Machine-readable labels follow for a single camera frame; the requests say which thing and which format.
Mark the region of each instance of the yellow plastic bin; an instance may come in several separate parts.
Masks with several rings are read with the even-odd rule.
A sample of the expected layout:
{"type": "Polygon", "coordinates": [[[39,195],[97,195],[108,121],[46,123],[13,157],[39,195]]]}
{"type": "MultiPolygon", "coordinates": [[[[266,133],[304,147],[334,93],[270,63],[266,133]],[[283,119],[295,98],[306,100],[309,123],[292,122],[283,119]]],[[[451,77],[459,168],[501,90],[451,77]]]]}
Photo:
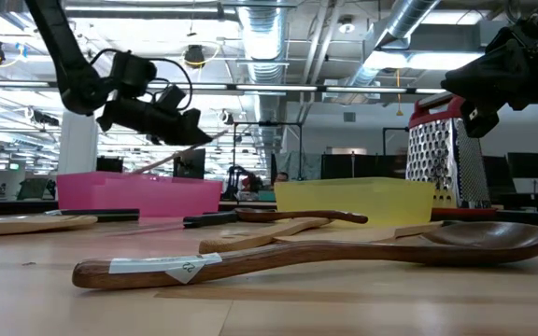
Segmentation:
{"type": "MultiPolygon", "coordinates": [[[[365,177],[276,183],[278,211],[340,210],[369,217],[371,227],[427,223],[434,185],[397,178],[365,177]]],[[[366,228],[335,222],[332,226],[366,228]]]]}

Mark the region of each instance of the cheese grater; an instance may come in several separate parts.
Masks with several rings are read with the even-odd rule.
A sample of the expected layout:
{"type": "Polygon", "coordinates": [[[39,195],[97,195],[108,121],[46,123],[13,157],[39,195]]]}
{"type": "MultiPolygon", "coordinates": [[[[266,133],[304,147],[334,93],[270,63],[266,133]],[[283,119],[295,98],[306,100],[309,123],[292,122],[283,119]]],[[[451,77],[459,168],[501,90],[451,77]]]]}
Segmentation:
{"type": "Polygon", "coordinates": [[[445,94],[415,103],[410,117],[406,179],[435,184],[435,208],[490,208],[478,139],[468,137],[461,117],[464,99],[445,94]],[[447,104],[447,110],[430,109],[447,104]]]}

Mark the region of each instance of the knife handle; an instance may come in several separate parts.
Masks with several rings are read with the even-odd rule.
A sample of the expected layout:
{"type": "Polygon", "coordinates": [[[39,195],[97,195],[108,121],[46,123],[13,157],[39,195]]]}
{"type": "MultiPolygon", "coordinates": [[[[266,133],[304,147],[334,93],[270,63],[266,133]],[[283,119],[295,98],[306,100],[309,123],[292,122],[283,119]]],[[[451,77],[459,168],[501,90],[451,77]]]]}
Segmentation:
{"type": "Polygon", "coordinates": [[[218,212],[215,214],[184,217],[184,228],[202,228],[205,226],[221,225],[238,221],[238,215],[234,211],[218,212]]]}

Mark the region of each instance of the white label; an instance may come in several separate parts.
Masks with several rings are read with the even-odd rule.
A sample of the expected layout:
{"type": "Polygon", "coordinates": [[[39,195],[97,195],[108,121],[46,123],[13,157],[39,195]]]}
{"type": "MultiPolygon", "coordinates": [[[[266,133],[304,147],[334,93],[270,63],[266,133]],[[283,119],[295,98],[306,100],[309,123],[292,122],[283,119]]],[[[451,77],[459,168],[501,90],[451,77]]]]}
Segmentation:
{"type": "Polygon", "coordinates": [[[218,253],[199,256],[123,259],[115,258],[109,265],[110,274],[166,272],[182,284],[188,284],[205,265],[221,262],[218,253]]]}

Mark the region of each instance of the red grater handle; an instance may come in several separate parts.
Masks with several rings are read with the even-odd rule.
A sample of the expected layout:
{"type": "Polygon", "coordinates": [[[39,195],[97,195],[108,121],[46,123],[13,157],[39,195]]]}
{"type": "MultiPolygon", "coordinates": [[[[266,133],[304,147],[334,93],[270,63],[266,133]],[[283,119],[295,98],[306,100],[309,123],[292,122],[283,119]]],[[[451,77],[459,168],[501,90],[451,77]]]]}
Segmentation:
{"type": "Polygon", "coordinates": [[[460,107],[464,104],[464,98],[459,96],[450,95],[449,98],[439,100],[433,104],[422,105],[420,101],[415,102],[415,112],[410,116],[409,128],[441,119],[453,119],[461,118],[460,107]],[[445,112],[431,113],[432,108],[439,107],[447,104],[447,110],[445,112]]]}

